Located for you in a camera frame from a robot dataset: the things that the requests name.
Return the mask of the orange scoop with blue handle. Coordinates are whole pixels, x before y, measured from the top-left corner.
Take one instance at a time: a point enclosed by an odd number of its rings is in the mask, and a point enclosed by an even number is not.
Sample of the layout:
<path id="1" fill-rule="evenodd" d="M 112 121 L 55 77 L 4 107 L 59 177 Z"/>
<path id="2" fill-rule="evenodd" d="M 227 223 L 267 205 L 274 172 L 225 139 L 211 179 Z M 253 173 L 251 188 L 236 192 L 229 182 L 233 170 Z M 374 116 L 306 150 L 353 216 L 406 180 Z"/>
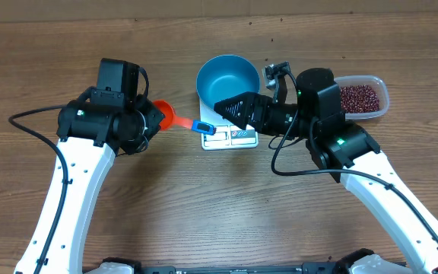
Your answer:
<path id="1" fill-rule="evenodd" d="M 165 100 L 156 100 L 153 104 L 164 115 L 159 124 L 161 131 L 166 131 L 172 126 L 180 126 L 205 135 L 214 135 L 217 131 L 210 123 L 178 116 L 172 105 Z"/>

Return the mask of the clear plastic bean container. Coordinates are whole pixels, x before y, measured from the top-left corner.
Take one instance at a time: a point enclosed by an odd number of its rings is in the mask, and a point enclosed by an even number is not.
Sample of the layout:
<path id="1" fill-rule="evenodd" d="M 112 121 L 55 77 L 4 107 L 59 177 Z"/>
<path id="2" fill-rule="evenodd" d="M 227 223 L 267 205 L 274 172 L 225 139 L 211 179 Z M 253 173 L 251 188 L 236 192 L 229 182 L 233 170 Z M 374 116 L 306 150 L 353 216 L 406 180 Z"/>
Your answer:
<path id="1" fill-rule="evenodd" d="M 341 107 L 346 119 L 362 120 L 383 116 L 389 108 L 389 92 L 381 78 L 374 75 L 336 77 L 341 89 Z"/>

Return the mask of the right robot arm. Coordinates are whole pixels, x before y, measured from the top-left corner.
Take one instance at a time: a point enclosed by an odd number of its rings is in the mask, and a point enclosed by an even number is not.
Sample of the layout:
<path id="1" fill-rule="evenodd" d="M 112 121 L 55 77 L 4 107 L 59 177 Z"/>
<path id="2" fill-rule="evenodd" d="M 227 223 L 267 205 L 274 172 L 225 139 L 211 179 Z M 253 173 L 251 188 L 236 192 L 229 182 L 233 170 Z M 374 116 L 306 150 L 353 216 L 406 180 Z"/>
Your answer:
<path id="1" fill-rule="evenodd" d="M 346 119 L 341 89 L 328 68 L 294 81 L 295 104 L 245 92 L 218 101 L 214 111 L 235 126 L 263 135 L 305 140 L 315 170 L 282 176 L 330 174 L 373 214 L 404 254 L 412 273 L 438 273 L 438 220 L 397 175 L 376 140 Z"/>

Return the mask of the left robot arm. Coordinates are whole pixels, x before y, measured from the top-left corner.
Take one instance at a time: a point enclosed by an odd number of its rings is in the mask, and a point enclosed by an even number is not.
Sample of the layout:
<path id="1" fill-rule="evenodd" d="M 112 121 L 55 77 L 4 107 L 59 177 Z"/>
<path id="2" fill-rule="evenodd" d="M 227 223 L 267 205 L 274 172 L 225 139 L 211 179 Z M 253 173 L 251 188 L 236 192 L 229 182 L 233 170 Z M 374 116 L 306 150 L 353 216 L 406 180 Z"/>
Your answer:
<path id="1" fill-rule="evenodd" d="M 116 156 L 145 151 L 164 114 L 138 93 L 144 68 L 103 58 L 97 83 L 60 106 L 57 143 L 41 134 L 56 163 L 39 221 L 16 273 L 80 273 L 100 188 Z"/>

